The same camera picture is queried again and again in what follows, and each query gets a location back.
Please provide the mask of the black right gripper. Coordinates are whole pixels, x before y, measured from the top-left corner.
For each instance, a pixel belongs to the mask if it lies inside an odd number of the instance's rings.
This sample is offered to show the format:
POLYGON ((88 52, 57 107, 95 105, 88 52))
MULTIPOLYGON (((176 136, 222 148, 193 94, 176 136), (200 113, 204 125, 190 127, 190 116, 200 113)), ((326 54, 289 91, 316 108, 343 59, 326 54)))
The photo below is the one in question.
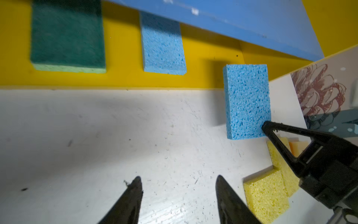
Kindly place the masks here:
POLYGON ((296 176, 299 187, 321 204, 334 209, 358 190, 358 146, 330 133, 266 121, 262 131, 296 176), (309 137, 288 145, 276 135, 283 131, 309 137))

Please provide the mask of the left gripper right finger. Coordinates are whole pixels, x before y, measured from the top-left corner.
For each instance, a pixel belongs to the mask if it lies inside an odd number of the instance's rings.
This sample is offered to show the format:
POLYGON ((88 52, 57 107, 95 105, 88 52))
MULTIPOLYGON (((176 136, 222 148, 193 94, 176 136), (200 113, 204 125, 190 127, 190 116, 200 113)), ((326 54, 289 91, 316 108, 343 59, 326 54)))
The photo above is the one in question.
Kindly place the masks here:
POLYGON ((221 175, 215 190, 221 224, 261 224, 221 175))

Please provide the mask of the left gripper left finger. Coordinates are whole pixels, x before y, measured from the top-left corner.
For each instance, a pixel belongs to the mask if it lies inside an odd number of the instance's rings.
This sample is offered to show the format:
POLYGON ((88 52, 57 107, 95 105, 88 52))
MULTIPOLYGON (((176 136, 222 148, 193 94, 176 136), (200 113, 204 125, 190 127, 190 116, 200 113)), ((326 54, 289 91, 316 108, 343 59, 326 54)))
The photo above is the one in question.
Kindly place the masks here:
POLYGON ((137 176, 127 185, 127 189, 122 196, 98 223, 137 224, 139 222, 143 193, 141 178, 137 176))

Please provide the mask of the light blue sponge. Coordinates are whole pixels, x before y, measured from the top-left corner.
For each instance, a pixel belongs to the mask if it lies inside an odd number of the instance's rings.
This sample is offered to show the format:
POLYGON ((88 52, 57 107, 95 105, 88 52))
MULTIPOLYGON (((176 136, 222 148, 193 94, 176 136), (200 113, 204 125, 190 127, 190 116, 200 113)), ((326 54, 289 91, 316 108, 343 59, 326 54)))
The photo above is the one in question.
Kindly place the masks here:
POLYGON ((145 72, 187 73, 180 23, 146 12, 139 13, 145 72))
POLYGON ((227 138, 264 137, 271 120, 268 68, 265 64, 228 64, 223 68, 227 138))

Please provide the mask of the dark green scrub sponge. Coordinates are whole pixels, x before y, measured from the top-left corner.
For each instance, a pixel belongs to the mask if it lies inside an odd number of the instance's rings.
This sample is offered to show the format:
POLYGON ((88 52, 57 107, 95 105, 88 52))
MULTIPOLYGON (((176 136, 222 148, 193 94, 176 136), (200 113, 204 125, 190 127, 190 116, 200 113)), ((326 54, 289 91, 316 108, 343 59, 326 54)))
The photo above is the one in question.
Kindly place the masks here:
POLYGON ((30 60, 38 71, 106 73, 101 1, 33 1, 30 60))

